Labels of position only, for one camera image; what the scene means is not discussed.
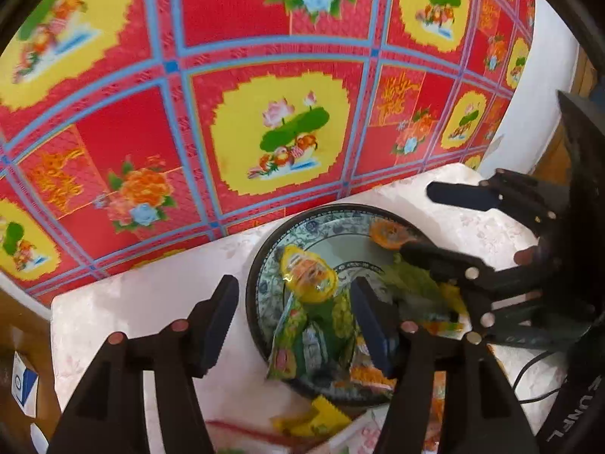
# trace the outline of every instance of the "colorful snack packet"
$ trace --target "colorful snack packet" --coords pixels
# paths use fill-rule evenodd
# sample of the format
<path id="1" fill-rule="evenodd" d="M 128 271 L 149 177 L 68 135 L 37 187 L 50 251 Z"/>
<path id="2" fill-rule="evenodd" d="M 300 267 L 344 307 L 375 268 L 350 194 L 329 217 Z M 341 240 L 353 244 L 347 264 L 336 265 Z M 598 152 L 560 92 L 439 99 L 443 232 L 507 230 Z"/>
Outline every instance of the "colorful snack packet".
<path id="1" fill-rule="evenodd" d="M 302 303 L 320 303 L 337 289 L 338 278 L 326 262 L 310 251 L 289 245 L 281 259 L 285 286 Z"/>

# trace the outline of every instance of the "wooden surface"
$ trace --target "wooden surface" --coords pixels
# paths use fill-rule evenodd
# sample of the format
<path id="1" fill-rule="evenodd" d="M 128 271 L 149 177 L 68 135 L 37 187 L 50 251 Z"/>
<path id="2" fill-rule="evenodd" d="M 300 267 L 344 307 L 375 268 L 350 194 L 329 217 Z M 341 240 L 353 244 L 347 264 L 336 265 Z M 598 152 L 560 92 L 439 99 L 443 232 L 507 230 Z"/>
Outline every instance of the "wooden surface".
<path id="1" fill-rule="evenodd" d="M 576 93 L 580 97 L 588 97 L 595 83 L 597 83 L 595 68 L 588 60 L 585 51 L 580 48 L 571 93 Z M 570 167 L 571 163 L 565 148 L 565 131 L 563 124 L 559 123 L 551 142 L 535 167 L 533 176 L 558 185 L 568 185 Z"/>
<path id="2" fill-rule="evenodd" d="M 10 384 L 0 381 L 0 423 L 21 446 L 33 449 L 29 439 L 32 422 L 50 439 L 57 426 L 61 410 L 54 392 L 53 362 L 50 351 L 50 323 L 19 304 L 0 289 L 0 356 L 2 365 L 8 354 L 10 373 L 14 350 L 24 354 L 39 374 L 37 417 L 23 414 L 10 393 Z"/>

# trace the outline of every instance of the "plate rim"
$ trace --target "plate rim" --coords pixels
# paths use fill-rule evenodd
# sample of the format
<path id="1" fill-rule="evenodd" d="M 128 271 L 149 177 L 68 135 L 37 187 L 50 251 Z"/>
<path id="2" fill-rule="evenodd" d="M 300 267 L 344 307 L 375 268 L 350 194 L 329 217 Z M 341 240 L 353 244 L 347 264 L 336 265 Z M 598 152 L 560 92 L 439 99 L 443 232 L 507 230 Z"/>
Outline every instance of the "plate rim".
<path id="1" fill-rule="evenodd" d="M 396 213 L 389 212 L 388 210 L 384 210 L 382 208 L 371 206 L 368 204 L 361 203 L 334 203 L 328 205 L 318 206 L 317 208 L 312 208 L 310 210 L 305 210 L 304 212 L 298 213 L 293 216 L 291 219 L 283 222 L 282 225 L 277 227 L 267 240 L 262 244 L 256 256 L 254 256 L 254 260 L 252 262 L 252 266 L 250 266 L 250 272 L 248 273 L 248 278 L 246 280 L 246 321 L 248 324 L 248 329 L 250 330 L 250 335 L 252 335 L 252 341 L 258 350 L 258 353 L 261 355 L 264 362 L 268 365 L 268 359 L 270 357 L 271 350 L 269 349 L 268 353 L 265 348 L 264 338 L 262 336 L 262 332 L 260 329 L 260 325 L 258 324 L 258 313 L 256 312 L 256 281 L 258 280 L 258 275 L 262 268 L 262 264 L 270 251 L 270 249 L 275 245 L 275 242 L 279 240 L 279 238 L 288 232 L 292 227 L 304 221 L 307 218 L 311 218 L 312 216 L 321 215 L 324 212 L 329 212 L 332 210 L 351 210 L 351 211 L 366 211 L 373 213 L 375 215 L 381 215 L 385 218 L 391 218 L 394 221 L 404 225 L 413 227 L 413 229 L 421 234 L 427 241 L 433 243 L 427 235 L 422 232 L 418 227 L 404 219 L 402 216 L 397 215 Z M 300 379 L 283 379 L 282 382 L 285 382 L 289 387 L 291 387 L 295 392 L 300 394 L 301 396 L 309 399 L 315 399 L 317 397 L 317 393 L 314 392 L 311 388 L 306 386 Z M 334 400 L 333 398 L 329 398 L 329 401 L 334 403 L 336 406 L 349 406 L 349 407 L 374 407 L 380 406 L 386 403 L 389 403 L 390 399 L 388 396 L 384 396 L 384 399 L 380 400 Z"/>

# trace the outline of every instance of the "white table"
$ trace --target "white table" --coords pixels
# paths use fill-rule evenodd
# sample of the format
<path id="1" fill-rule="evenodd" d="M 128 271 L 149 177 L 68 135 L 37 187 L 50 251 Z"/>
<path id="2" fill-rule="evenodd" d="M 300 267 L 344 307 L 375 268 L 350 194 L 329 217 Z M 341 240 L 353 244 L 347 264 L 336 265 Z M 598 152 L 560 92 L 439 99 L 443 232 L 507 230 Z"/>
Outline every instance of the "white table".
<path id="1" fill-rule="evenodd" d="M 474 212 L 432 203 L 425 195 L 431 181 L 477 185 L 482 177 L 462 164 L 353 195 L 338 203 L 363 203 L 397 213 L 436 244 L 476 255 L 496 269 L 514 265 L 515 251 L 536 243 L 533 234 L 497 210 Z M 64 409 L 78 381 L 105 338 L 116 330 L 130 338 L 157 333 L 172 320 L 186 317 L 195 303 L 207 299 L 224 274 L 240 282 L 240 304 L 217 365 L 196 380 L 206 420 L 230 420 L 270 427 L 278 414 L 305 411 L 309 402 L 285 384 L 264 379 L 267 366 L 252 342 L 245 311 L 246 280 L 264 240 L 286 218 L 237 233 L 87 285 L 54 299 L 51 341 L 55 389 Z M 538 352 L 496 347 L 510 380 Z M 517 392 L 530 398 L 557 387 L 564 371 L 556 356 L 526 374 Z M 152 377 L 145 377 L 147 427 L 152 453 L 163 452 Z M 554 398 L 525 406 L 536 431 Z"/>

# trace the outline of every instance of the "white box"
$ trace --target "white box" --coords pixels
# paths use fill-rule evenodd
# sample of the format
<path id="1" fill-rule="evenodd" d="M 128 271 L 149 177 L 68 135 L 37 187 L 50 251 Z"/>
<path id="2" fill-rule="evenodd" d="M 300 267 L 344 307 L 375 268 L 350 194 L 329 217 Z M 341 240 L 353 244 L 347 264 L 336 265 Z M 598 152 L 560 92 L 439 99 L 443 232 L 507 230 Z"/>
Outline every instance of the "white box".
<path id="1" fill-rule="evenodd" d="M 28 417 L 36 417 L 38 374 L 34 371 L 29 360 L 14 353 L 13 361 L 13 398 Z"/>

